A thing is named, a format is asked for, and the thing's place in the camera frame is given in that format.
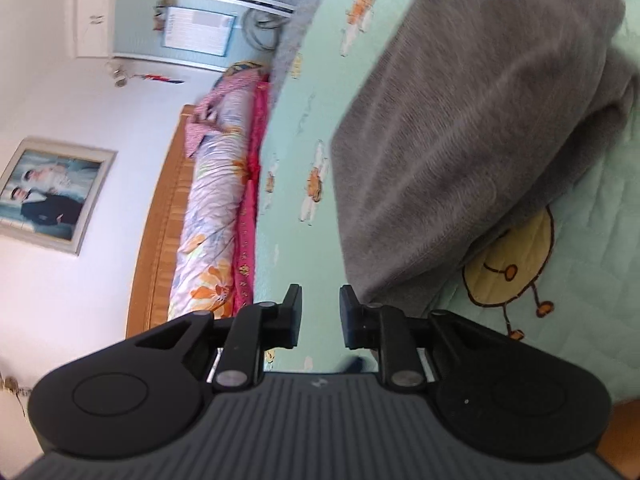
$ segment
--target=mint green quilt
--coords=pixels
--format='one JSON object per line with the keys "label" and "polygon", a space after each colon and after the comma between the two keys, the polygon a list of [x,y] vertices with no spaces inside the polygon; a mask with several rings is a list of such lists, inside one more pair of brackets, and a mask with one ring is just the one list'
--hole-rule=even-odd
{"label": "mint green quilt", "polygon": [[[338,313],[346,277],[328,147],[410,3],[322,0],[274,108],[261,153],[255,296],[278,300],[299,283],[304,306],[300,344],[275,351],[277,370],[330,372],[350,354]],[[626,0],[616,44],[640,63],[640,0]],[[635,113],[618,143],[549,211],[538,218],[545,229],[536,230],[546,235],[523,226],[498,240],[452,276],[433,307],[503,333],[508,320],[512,336],[590,370],[615,400],[640,397]],[[488,277],[484,264],[496,267]],[[507,282],[510,265],[519,276]]]}

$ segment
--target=folded gray garment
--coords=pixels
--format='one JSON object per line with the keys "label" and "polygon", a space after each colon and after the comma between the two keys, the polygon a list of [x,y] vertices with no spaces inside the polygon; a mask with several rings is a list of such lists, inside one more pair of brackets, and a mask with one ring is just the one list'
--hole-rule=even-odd
{"label": "folded gray garment", "polygon": [[615,139],[638,69],[622,0],[415,0],[332,141],[360,301],[421,316],[444,281]]}

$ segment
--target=picture frame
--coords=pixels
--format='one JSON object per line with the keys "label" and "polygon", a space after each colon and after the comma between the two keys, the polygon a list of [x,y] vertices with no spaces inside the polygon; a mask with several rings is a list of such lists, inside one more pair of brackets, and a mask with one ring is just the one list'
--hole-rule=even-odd
{"label": "picture frame", "polygon": [[116,152],[25,138],[0,178],[0,235],[79,254]]}

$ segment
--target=brown object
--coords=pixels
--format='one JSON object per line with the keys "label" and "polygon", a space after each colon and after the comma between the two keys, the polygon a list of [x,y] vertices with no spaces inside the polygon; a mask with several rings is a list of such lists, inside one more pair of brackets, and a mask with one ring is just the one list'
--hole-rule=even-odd
{"label": "brown object", "polygon": [[158,178],[133,278],[127,337],[166,322],[176,254],[193,181],[193,159],[184,156],[184,127],[193,113],[186,105]]}
{"label": "brown object", "polygon": [[598,454],[628,480],[640,479],[640,399],[614,406]]}

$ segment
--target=wooden headboard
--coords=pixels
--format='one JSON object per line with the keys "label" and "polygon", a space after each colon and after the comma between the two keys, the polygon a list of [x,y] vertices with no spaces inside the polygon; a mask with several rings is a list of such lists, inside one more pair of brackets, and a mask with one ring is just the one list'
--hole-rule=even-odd
{"label": "wooden headboard", "polygon": [[184,156],[184,127],[193,109],[193,105],[186,105],[180,113],[146,218],[129,301],[127,337],[167,319],[176,254],[193,180],[193,159]]}

